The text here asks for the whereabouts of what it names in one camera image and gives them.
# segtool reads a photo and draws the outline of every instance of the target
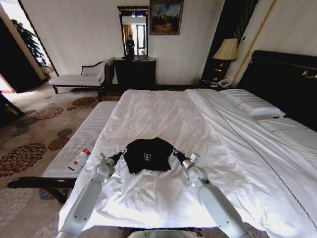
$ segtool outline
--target pillow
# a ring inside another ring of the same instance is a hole
[[[106,66],[106,62],[103,61],[102,67],[100,68],[100,72],[97,74],[97,82],[100,82],[100,84],[102,84],[106,78],[105,66]]]
[[[274,118],[285,115],[271,103],[244,89],[227,89],[219,93],[252,118]]]
[[[317,169],[317,132],[290,118],[259,120],[258,123]]]
[[[92,65],[92,66],[81,66],[82,71],[81,71],[81,75],[82,76],[87,76],[87,75],[92,75],[92,76],[96,76],[98,75],[98,73],[101,71],[101,68],[103,66],[103,61]]]

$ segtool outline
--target floral carpet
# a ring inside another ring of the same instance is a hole
[[[23,176],[41,176],[83,120],[97,105],[97,91],[48,85],[22,94],[5,95],[25,116],[0,129],[0,236],[3,238],[54,238],[62,205],[46,191],[36,188],[6,188],[9,181]],[[106,96],[103,101],[118,101]],[[267,237],[249,227],[257,238]],[[226,237],[218,228],[195,229],[199,236]],[[126,238],[130,229],[93,227],[81,237]]]

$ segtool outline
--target robotic hand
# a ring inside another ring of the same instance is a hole
[[[173,150],[190,182],[197,190],[198,197],[207,208],[217,226],[230,238],[252,238],[245,228],[237,210],[232,206],[221,190],[209,180],[206,171],[195,165],[198,155],[186,158],[184,154]]]
[[[94,167],[92,179],[80,192],[74,205],[70,209],[64,226],[57,235],[57,238],[77,238],[84,226],[88,222],[97,199],[101,193],[102,182],[109,179],[114,173],[114,166],[126,150],[106,159],[103,153],[100,153],[101,163]]]

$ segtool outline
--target picture frame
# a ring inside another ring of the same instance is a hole
[[[150,35],[179,35],[184,0],[150,0]]]

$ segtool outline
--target bench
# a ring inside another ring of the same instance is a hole
[[[53,87],[55,93],[58,93],[57,87],[70,88],[96,88],[105,90],[108,84],[112,83],[114,77],[114,69],[111,61],[100,61],[95,65],[83,65],[81,74],[65,74],[52,78],[49,84]],[[103,76],[97,81],[97,75],[103,67]]]
[[[101,102],[91,111],[71,139],[62,148],[41,177],[20,177],[7,184],[9,188],[42,188],[65,203],[66,196],[61,188],[73,188],[80,171],[74,172],[67,164],[75,158],[87,144],[94,145],[107,123],[117,102]]]

